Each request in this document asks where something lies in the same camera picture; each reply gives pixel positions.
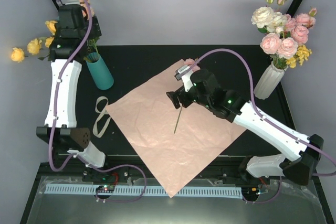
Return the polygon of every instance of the black tabletop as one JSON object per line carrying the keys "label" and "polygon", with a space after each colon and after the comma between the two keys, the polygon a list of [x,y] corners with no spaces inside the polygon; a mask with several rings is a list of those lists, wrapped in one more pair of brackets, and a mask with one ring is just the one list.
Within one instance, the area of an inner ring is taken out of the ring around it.
{"label": "black tabletop", "polygon": [[[263,53],[260,46],[256,45],[99,47],[99,53],[102,55],[114,77],[114,85],[109,90],[99,90],[95,86],[86,64],[83,64],[76,97],[77,127],[88,127],[91,131],[91,140],[94,145],[107,155],[136,154],[113,121],[113,118],[102,138],[97,138],[92,134],[92,128],[98,116],[98,113],[94,111],[97,98],[105,96],[109,99],[110,104],[114,103],[132,89],[145,83],[178,60],[195,59],[216,48],[229,48],[241,54],[250,66],[254,85],[256,85],[262,73],[269,66],[267,56]],[[248,75],[244,65],[234,55],[224,52],[213,54],[204,59],[200,63],[200,67],[213,72],[224,89],[234,89],[244,99],[249,100]],[[285,98],[281,97],[279,92],[273,92],[266,100],[256,99],[256,103],[258,107],[275,119],[288,124],[288,118],[286,118],[288,115],[285,112],[286,109],[288,110],[288,106]],[[108,115],[100,121],[98,124],[100,128],[107,118]],[[250,131],[246,131],[224,150],[222,155],[246,156],[274,155],[278,153],[277,149],[263,139]]]}

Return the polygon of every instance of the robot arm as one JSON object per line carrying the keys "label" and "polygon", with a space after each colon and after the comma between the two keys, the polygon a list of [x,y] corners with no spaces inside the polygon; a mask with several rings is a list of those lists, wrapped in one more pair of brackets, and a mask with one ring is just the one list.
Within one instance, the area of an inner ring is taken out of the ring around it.
{"label": "robot arm", "polygon": [[[37,127],[36,134],[46,143],[49,143],[51,126],[54,121],[54,97],[56,83],[60,82],[57,101],[57,121],[54,133],[54,150],[66,151],[74,156],[79,155],[88,165],[102,167],[105,154],[99,151],[90,140],[88,128],[77,128],[75,103],[79,74],[83,58],[87,53],[87,46],[83,46],[74,60],[65,68],[62,79],[58,75],[74,50],[83,40],[88,29],[88,21],[83,18],[83,8],[79,2],[62,5],[59,8],[59,22],[56,24],[54,41],[50,45],[51,69],[53,81],[48,115],[45,126]],[[92,18],[93,25],[88,39],[101,36],[98,20]]]}
{"label": "robot arm", "polygon": [[[183,66],[177,70],[176,78],[180,79],[180,74],[187,68],[189,66]],[[185,108],[192,103],[202,105],[215,116],[252,131],[282,153],[267,157],[252,157],[246,165],[246,171],[249,174],[253,177],[284,175],[297,184],[308,184],[320,159],[320,154],[293,140],[284,131],[319,149],[323,146],[321,137],[317,135],[308,137],[294,131],[257,108],[263,116],[279,126],[282,131],[273,127],[256,113],[251,101],[245,101],[235,91],[223,90],[213,73],[206,69],[196,72],[191,70],[181,79],[183,81],[181,88],[175,92],[167,92],[176,109],[180,107],[180,104]]]}

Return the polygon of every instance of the wrapping paper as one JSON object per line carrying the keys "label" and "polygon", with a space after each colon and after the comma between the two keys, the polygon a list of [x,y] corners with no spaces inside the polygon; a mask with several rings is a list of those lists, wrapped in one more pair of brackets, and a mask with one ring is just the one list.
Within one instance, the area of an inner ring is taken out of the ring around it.
{"label": "wrapping paper", "polygon": [[107,111],[170,197],[178,193],[243,132],[244,128],[192,104],[180,110],[166,96],[182,81],[174,77],[178,61],[135,88]]}

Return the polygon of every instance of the ribbed white vase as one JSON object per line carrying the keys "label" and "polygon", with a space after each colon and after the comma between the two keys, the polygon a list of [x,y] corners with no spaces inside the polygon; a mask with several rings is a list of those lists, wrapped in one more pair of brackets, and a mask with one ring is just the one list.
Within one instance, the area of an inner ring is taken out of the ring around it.
{"label": "ribbed white vase", "polygon": [[272,62],[262,74],[254,88],[254,95],[262,100],[268,98],[277,87],[284,74],[285,69],[277,69]]}

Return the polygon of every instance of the teal cylinder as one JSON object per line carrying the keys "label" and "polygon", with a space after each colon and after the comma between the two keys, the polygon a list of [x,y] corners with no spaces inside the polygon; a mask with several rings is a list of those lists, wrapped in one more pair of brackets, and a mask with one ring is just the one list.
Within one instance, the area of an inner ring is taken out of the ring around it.
{"label": "teal cylinder", "polygon": [[97,54],[96,52],[92,52],[88,55],[89,59],[97,57],[99,57],[98,61],[93,63],[86,63],[97,88],[101,90],[106,90],[113,86],[114,79],[103,58],[99,54]]}

